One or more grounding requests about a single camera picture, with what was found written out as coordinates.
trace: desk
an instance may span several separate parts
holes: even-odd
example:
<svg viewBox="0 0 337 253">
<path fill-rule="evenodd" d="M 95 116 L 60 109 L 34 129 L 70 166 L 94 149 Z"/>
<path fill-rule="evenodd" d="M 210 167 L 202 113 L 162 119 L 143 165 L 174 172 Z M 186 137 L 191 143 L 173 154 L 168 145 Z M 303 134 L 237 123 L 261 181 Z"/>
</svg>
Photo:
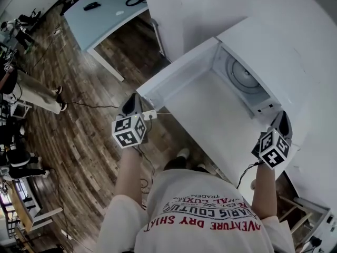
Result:
<svg viewBox="0 0 337 253">
<path fill-rule="evenodd" d="M 29 253 L 35 253 L 27 239 L 23 236 L 19 228 L 15 228 L 15 234 Z"/>
<path fill-rule="evenodd" d="M 8 185 L 9 185 L 8 195 L 9 195 L 11 201 L 12 201 L 12 205 L 13 205 L 18 217 L 20 218 L 22 226 L 24 227 L 24 229 L 27 232 L 38 229 L 40 227 L 43 227 L 43 226 L 53 222 L 52 219 L 49 219 L 49 220 L 44 221 L 40 224 L 35 224 L 38 221 L 41 221 L 43 219 L 47 219 L 48 217 L 63 211 L 63 209 L 61 207 L 59 207 L 59 208 L 57 208 L 57 209 L 55 209 L 51 212 L 44 213 L 40 216 L 32 217 L 32 215 L 27 210 L 25 204 L 23 203 L 23 201 L 20 197 L 20 194 L 18 193 L 18 191 L 16 189 L 15 183 L 9 182 Z"/>
<path fill-rule="evenodd" d="M 124 78 L 94 48 L 122 25 L 147 10 L 146 3 L 126 6 L 126 1 L 79 0 L 64 14 L 81 50 L 89 52 L 119 81 Z M 83 8 L 92 2 L 98 2 L 101 6 L 84 11 Z"/>
</svg>

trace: power strip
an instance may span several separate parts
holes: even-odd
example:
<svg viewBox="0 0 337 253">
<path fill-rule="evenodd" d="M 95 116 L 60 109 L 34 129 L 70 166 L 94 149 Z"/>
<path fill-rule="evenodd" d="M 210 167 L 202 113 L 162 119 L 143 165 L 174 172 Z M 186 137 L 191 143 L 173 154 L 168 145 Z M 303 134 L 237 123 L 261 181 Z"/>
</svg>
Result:
<svg viewBox="0 0 337 253">
<path fill-rule="evenodd" d="M 147 112 L 143 112 L 143 115 L 144 115 L 144 121 L 157 119 L 157 111 L 156 110 L 150 110 L 150 111 L 147 111 Z"/>
</svg>

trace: black shoe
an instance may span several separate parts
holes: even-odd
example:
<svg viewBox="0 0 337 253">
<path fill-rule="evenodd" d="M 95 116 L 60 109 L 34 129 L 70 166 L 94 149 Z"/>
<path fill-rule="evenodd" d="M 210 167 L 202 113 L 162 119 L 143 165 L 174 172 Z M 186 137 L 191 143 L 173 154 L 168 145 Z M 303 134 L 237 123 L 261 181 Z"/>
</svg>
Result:
<svg viewBox="0 0 337 253">
<path fill-rule="evenodd" d="M 54 90 L 54 92 L 58 95 L 61 95 L 61 93 L 63 92 L 63 87 L 60 85 L 56 90 Z"/>
<path fill-rule="evenodd" d="M 68 103 L 62 102 L 61 103 L 61 111 L 64 112 L 68 108 Z"/>
</svg>

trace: white sneaker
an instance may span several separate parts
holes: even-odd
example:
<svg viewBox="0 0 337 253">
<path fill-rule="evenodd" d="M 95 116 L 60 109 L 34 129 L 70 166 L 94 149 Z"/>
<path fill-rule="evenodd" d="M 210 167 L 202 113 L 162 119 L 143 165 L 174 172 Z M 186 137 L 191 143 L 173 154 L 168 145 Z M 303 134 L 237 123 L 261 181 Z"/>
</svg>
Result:
<svg viewBox="0 0 337 253">
<path fill-rule="evenodd" d="M 190 150 L 187 148 L 180 150 L 180 152 L 177 154 L 177 157 L 184 157 L 185 159 L 188 159 L 189 156 L 190 156 Z"/>
<path fill-rule="evenodd" d="M 37 161 L 37 168 L 38 169 L 43 169 L 43 166 L 42 166 L 42 157 L 38 157 L 37 159 L 38 159 L 38 161 Z"/>
<path fill-rule="evenodd" d="M 45 170 L 45 174 L 44 175 L 42 175 L 42 178 L 47 178 L 48 177 L 48 175 L 50 174 L 50 171 L 48 171 L 48 170 Z"/>
<path fill-rule="evenodd" d="M 197 166 L 198 168 L 203 168 L 204 170 L 206 170 L 206 165 L 204 163 L 200 163 Z"/>
</svg>

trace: table leg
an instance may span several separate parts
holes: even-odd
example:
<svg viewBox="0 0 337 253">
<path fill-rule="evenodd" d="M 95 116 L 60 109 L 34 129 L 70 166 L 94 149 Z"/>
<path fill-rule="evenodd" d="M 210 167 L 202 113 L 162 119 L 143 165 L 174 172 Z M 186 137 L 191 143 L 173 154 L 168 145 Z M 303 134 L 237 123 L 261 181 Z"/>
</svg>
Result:
<svg viewBox="0 0 337 253">
<path fill-rule="evenodd" d="M 62 212 L 62 211 L 63 211 L 63 209 L 62 209 L 61 207 L 59 207 L 59 208 L 57 208 L 57 209 L 55 209 L 55 210 L 53 210 L 53 211 L 50 211 L 50 212 L 48 212 L 48 213 L 44 213 L 44 214 L 42 214 L 42 215 L 40 215 L 40 216 L 34 217 L 34 218 L 33 218 L 33 221 L 34 221 L 34 222 L 38 222 L 38 221 L 40 221 L 40 220 L 42 220 L 42 219 L 45 219 L 45 218 L 47 218 L 47 217 L 51 217 L 51 216 L 53 216 L 53 215 L 55 215 L 55 214 L 57 214 L 57 213 L 59 213 L 59 212 Z"/>
<path fill-rule="evenodd" d="M 48 225 L 48 224 L 50 224 L 50 223 L 52 223 L 53 221 L 52 221 L 52 219 L 49 219 L 49 220 L 47 220 L 47 221 L 44 221 L 44 222 L 42 222 L 42 223 L 40 223 L 40 224 L 33 224 L 33 226 L 32 226 L 32 228 L 31 228 L 31 230 L 30 231 L 32 231 L 32 230 L 36 230 L 36 229 L 38 229 L 38 228 L 41 228 L 41 227 L 43 227 L 43 226 L 45 226 L 45 225 Z"/>
<path fill-rule="evenodd" d="M 94 50 L 94 48 L 90 48 L 87 50 L 93 58 L 95 58 L 102 66 L 104 66 L 112 75 L 114 75 L 120 82 L 124 81 L 124 78 L 114 69 L 107 61 L 104 60 L 103 57 L 99 55 L 98 52 Z"/>
</svg>

